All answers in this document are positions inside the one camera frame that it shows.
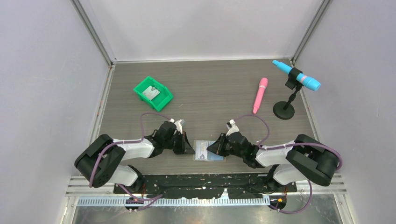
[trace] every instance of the green basket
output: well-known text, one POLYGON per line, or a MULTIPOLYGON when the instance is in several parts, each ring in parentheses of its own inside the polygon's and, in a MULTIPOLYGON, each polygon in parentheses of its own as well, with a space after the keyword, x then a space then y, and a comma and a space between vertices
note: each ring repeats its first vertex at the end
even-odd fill
POLYGON ((166 88, 166 86, 157 82, 155 79, 153 79, 150 76, 147 76, 147 78, 145 78, 141 83, 139 83, 134 88, 134 91, 137 93, 140 100, 145 101, 151 106, 151 108, 156 109, 158 112, 160 112, 173 99, 173 95, 168 90, 168 88, 166 88), (143 95, 143 92, 149 86, 153 86, 160 91, 160 93, 152 100, 149 100, 146 96, 143 95))

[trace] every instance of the gray wood grain tabletop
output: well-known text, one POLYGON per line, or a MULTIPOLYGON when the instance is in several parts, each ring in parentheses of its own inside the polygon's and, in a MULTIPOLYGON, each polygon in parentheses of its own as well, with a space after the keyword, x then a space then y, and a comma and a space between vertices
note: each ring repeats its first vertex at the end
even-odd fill
MULTIPOLYGON (((290 120, 278 119, 272 112, 278 101, 287 101, 293 92, 284 84, 287 75, 272 64, 272 60, 229 60, 195 62, 119 63, 101 124, 100 133, 116 139, 141 137, 140 115, 152 111, 140 101, 133 88, 147 76, 168 87, 173 100, 161 111, 174 120, 184 119, 184 130, 193 145, 194 140, 216 140, 226 133, 226 122, 240 115, 252 113, 258 84, 266 77, 268 87, 257 115, 266 120, 270 136, 265 145, 283 144, 304 133, 313 137, 301 96, 292 103, 295 115, 290 120)), ((149 135, 165 120, 156 115, 145 115, 145 135, 149 135)), ((256 143, 266 135, 264 124, 254 117, 237 123, 242 135, 256 143)), ((228 156, 226 162, 194 161, 193 155, 175 155, 164 150, 151 159, 131 159, 124 165, 135 166, 143 174, 207 174, 262 172, 252 169, 241 158, 228 156)))

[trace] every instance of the blue microphone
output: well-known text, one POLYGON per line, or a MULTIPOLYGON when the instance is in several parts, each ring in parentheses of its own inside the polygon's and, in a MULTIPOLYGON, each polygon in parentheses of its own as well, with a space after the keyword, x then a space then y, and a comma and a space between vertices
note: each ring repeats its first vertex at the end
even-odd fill
MULTIPOLYGON (((285 63, 279 62, 277 60, 272 61, 274 65, 277 66, 281 71, 283 71, 286 74, 289 74, 291 71, 291 67, 286 65, 285 63)), ((307 87, 310 90, 316 91, 320 87, 320 82, 312 77, 306 76, 303 73, 300 73, 297 78, 297 81, 299 81, 302 85, 307 87)))

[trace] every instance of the pink microphone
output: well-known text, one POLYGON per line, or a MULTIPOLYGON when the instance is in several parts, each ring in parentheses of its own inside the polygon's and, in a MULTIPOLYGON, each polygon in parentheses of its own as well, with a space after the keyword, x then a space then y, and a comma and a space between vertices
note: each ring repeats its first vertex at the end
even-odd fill
POLYGON ((253 114, 256 114, 260 108, 262 97, 264 96, 265 88, 267 88, 268 79, 262 78, 259 84, 259 90, 257 91, 257 96, 255 100, 255 104, 253 105, 253 114))

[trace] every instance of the robotic arm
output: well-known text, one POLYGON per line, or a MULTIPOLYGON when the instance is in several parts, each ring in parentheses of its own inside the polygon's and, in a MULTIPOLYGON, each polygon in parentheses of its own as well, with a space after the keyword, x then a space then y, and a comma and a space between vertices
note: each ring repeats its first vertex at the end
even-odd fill
POLYGON ((110 144, 117 143, 100 159, 92 186, 98 188, 110 182, 139 191, 144 184, 142 174, 133 166, 119 165, 120 162, 132 158, 152 158, 164 149, 172 149, 175 154, 194 154, 183 131, 184 124, 183 119, 165 121, 151 135, 137 140, 112 139, 107 134, 102 134, 76 159, 74 166, 89 180, 100 153, 110 144))
POLYGON ((300 134, 295 140, 282 145, 258 146, 252 145, 239 132, 234 120, 227 123, 227 128, 228 132, 222 133, 207 150, 221 156, 238 156, 252 168, 273 166, 266 179, 271 189, 301 180, 330 185, 339 158, 313 138, 300 134))

